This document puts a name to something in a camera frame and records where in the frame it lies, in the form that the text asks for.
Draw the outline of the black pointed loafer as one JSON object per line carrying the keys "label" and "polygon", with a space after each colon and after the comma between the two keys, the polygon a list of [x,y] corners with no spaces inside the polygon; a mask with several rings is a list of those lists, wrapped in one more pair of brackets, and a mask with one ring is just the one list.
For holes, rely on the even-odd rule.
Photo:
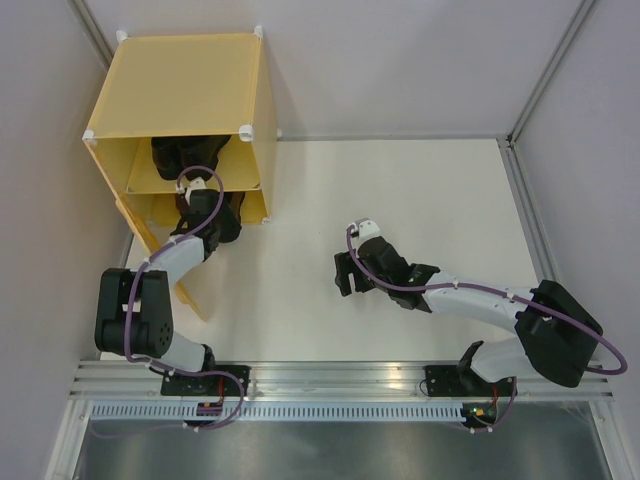
{"label": "black pointed loafer", "polygon": [[219,153],[230,140],[230,135],[185,137],[180,145],[182,166],[204,166],[215,170]]}

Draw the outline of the black leather shoe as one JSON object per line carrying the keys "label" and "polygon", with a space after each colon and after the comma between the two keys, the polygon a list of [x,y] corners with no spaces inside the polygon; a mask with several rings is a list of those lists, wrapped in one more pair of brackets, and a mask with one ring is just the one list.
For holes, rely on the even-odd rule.
{"label": "black leather shoe", "polygon": [[155,168],[163,180],[177,180],[184,170],[180,137],[153,137],[151,153]]}

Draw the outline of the purple loafer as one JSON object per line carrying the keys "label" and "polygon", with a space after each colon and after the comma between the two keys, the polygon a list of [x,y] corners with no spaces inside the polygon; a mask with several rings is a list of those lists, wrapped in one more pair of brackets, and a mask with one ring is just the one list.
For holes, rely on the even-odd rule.
{"label": "purple loafer", "polygon": [[238,224],[242,224],[242,206],[246,198],[244,191],[229,192],[225,194],[225,200],[229,210]]}
{"label": "purple loafer", "polygon": [[176,193],[174,195],[174,200],[175,200],[175,207],[178,212],[179,218],[183,219],[190,211],[190,206],[186,198],[186,195]]}

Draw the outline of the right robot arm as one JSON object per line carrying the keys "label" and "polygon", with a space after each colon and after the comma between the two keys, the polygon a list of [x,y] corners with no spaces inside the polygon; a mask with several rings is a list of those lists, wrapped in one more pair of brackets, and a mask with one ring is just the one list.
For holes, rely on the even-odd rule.
{"label": "right robot arm", "polygon": [[603,329],[559,283],[490,286],[409,263],[379,234],[347,238],[346,251],[334,256],[342,296],[379,290],[406,310],[460,316],[509,333],[505,340],[477,340],[466,349],[454,367],[463,392],[478,395],[491,384],[529,376],[575,388],[589,372]]}

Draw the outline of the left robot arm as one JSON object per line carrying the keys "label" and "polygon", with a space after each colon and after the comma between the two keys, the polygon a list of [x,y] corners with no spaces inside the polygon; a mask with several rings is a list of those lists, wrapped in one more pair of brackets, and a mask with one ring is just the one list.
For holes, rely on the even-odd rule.
{"label": "left robot arm", "polygon": [[138,268],[109,268],[100,280],[94,342],[101,352],[184,372],[183,383],[206,396],[218,384],[211,347],[177,333],[171,289],[219,244],[238,239],[243,193],[190,189],[177,196],[180,217],[169,240]]}

